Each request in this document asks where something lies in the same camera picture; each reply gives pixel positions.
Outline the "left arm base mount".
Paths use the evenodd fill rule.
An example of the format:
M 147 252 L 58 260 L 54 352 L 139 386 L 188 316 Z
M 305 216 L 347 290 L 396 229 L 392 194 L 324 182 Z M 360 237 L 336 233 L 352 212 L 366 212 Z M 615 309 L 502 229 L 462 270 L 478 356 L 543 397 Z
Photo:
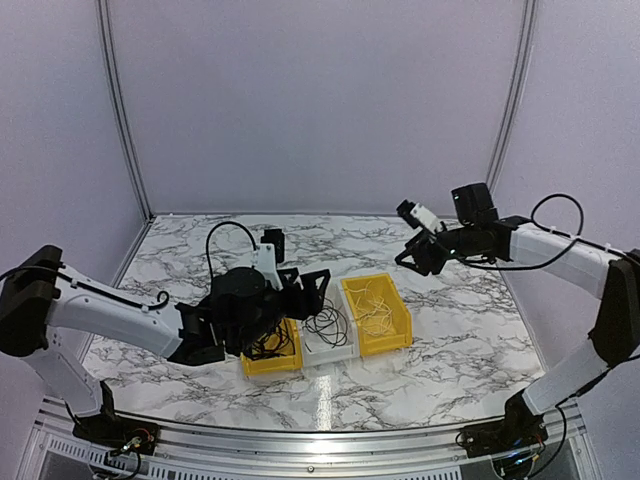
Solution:
M 158 424 L 122 417 L 115 412 L 113 394 L 109 386 L 99 382 L 102 392 L 102 406 L 97 415 L 78 417 L 67 409 L 74 422 L 73 435 L 112 450 L 123 452 L 124 446 L 138 438 L 132 449 L 142 455 L 151 455 L 156 449 L 160 427 Z

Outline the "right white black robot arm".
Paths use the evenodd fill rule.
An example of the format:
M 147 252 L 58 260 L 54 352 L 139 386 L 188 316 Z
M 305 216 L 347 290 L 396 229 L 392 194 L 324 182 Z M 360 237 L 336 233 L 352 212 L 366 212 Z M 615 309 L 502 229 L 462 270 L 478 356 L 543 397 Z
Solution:
M 399 204 L 397 215 L 416 233 L 396 256 L 397 265 L 424 277 L 440 274 L 451 261 L 485 272 L 544 272 L 599 303 L 586 339 L 506 402 L 495 438 L 515 448 L 547 411 L 587 392 L 614 368 L 638 360 L 639 253 L 585 239 L 582 209 L 577 231 L 568 233 L 542 225 L 534 214 L 501 217 L 484 183 L 456 188 L 451 197 L 456 228 L 418 202 Z

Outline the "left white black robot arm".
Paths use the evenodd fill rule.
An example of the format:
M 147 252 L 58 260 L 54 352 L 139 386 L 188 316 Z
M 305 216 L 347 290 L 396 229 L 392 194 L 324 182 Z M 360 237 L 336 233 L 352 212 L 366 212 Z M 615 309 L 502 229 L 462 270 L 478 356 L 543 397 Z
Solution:
M 61 249 L 46 245 L 1 276 L 1 351 L 27 363 L 75 422 L 116 445 L 127 430 L 110 389 L 68 351 L 59 329 L 111 338 L 178 365 L 208 365 L 250 356 L 283 319 L 319 313 L 330 279 L 327 269 L 278 268 L 271 245 L 261 244 L 251 265 L 214 276 L 197 304 L 173 304 L 165 291 L 146 304 L 64 264 Z

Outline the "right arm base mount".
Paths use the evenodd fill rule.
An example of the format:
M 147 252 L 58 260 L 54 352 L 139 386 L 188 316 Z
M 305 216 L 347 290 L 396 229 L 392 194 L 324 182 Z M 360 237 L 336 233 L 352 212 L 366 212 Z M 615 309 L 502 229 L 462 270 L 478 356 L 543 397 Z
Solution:
M 548 439 L 543 415 L 534 415 L 523 399 L 523 391 L 509 398 L 504 417 L 460 429 L 456 444 L 469 458 L 494 455 L 539 444 Z

